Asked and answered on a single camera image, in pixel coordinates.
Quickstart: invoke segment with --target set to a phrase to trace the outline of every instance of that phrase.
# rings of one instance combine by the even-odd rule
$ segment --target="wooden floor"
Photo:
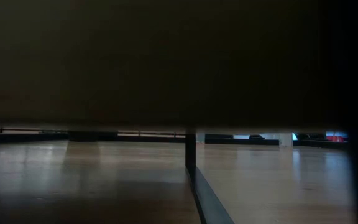
[[[184,145],[0,144],[0,223],[200,223]]]
[[[197,147],[197,166],[235,224],[355,223],[349,160],[341,151]]]
[[[0,223],[200,223],[184,144],[0,144]],[[354,223],[341,151],[202,145],[197,164],[234,220]]]

